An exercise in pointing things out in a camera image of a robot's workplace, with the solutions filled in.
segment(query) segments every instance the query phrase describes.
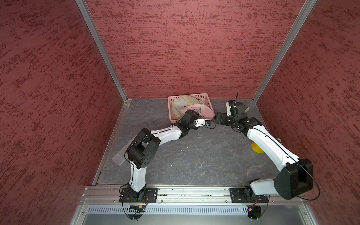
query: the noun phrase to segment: black mounting plate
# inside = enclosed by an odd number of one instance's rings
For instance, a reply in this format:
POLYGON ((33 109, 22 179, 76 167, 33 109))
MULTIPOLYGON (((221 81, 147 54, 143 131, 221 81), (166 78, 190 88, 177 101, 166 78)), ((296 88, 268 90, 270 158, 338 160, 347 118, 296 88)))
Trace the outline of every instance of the black mounting plate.
MULTIPOLYGON (((244 190, 245 190, 245 188, 229 188, 231 202, 232 203, 254 203, 256 200, 254 202, 249 202, 249 201, 245 200, 245 198, 243 196, 244 190)), ((259 198, 257 199, 257 203, 267 203, 268 201, 269 201, 269 199, 265 195, 260 195, 259 198)))
MULTIPOLYGON (((142 203, 156 202, 157 188, 145 188, 145 199, 142 203)), ((129 188, 123 188, 121 190, 120 202, 138 202, 129 192, 129 188)))

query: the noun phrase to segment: ventilation slot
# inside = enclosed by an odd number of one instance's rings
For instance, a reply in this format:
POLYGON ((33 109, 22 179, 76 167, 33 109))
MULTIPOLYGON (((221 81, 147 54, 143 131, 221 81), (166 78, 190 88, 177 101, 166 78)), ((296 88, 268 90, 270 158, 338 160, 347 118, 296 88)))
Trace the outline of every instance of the ventilation slot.
MULTIPOLYGON (((124 205, 126 213, 129 205, 124 205)), ((122 206, 114 205, 90 205, 87 214, 123 214, 122 206)), ((193 206, 193 205, 148 205, 145 213, 150 215, 248 215, 246 206, 193 206)))

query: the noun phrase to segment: gray floor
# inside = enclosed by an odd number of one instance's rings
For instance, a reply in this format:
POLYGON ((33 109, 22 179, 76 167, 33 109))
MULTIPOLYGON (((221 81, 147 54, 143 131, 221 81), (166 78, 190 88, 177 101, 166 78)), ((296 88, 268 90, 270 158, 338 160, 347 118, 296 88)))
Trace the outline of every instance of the gray floor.
MULTIPOLYGON (((226 112, 227 100, 211 100, 214 112, 226 112)), ((251 100, 249 117, 261 116, 251 100)), ((113 157, 142 128, 157 130, 171 125, 167 99, 132 99, 116 140, 113 157)), ((146 183, 163 185, 242 186, 256 178, 276 177, 278 171, 266 154, 251 149, 251 140, 228 126, 215 129, 200 127, 180 140, 161 145, 147 167, 146 183)), ((125 184, 130 179, 130 165, 110 160, 103 183, 125 184)))

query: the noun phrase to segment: yellow object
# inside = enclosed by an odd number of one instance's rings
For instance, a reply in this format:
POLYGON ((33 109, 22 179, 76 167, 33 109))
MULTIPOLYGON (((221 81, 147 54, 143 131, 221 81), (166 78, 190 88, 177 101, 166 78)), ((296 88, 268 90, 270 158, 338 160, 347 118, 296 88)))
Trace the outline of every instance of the yellow object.
POLYGON ((264 153, 264 151, 255 142, 251 143, 251 147, 256 153, 264 153))

